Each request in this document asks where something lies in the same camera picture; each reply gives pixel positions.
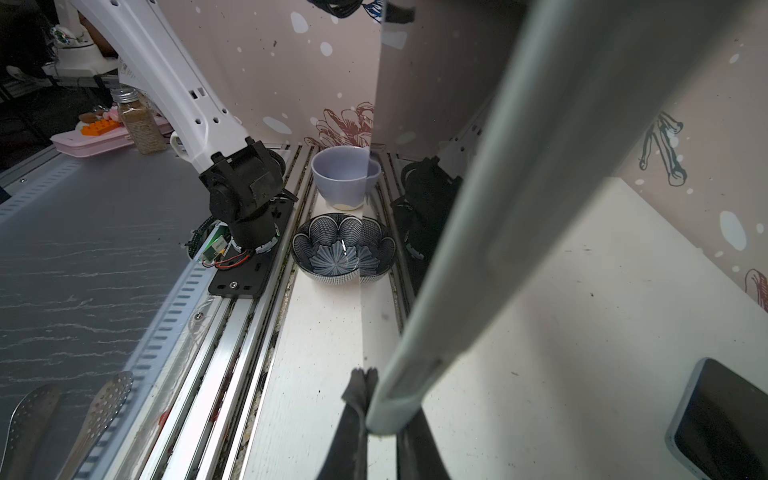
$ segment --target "patterned bowl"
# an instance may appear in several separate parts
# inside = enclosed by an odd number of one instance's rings
[[[395,262],[395,242],[376,220],[325,214],[299,227],[291,241],[299,268],[322,283],[340,285],[359,276],[362,283],[386,275]]]

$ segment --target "spice jar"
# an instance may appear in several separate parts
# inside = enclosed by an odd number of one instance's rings
[[[135,88],[115,89],[112,91],[112,98],[118,103],[118,113],[123,126],[142,154],[165,150],[165,139],[154,123],[152,110],[141,102],[139,92]]]

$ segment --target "pink plastic container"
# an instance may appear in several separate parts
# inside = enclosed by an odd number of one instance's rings
[[[155,117],[154,121],[162,134],[174,130],[165,118]],[[98,137],[89,137],[76,130],[66,131],[54,135],[51,137],[51,141],[56,150],[75,158],[92,157],[134,144],[125,127],[115,128],[113,131],[108,131]]]

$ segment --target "silver metal lid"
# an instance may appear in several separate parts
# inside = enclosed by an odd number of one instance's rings
[[[139,92],[133,87],[115,88],[111,93],[112,99],[119,104],[129,104],[139,99]]]

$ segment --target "orange toy brick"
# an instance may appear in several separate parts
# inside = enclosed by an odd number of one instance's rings
[[[97,137],[98,135],[105,134],[117,127],[120,127],[120,124],[114,120],[99,120],[92,124],[85,125],[83,129],[80,130],[80,133],[89,137]]]

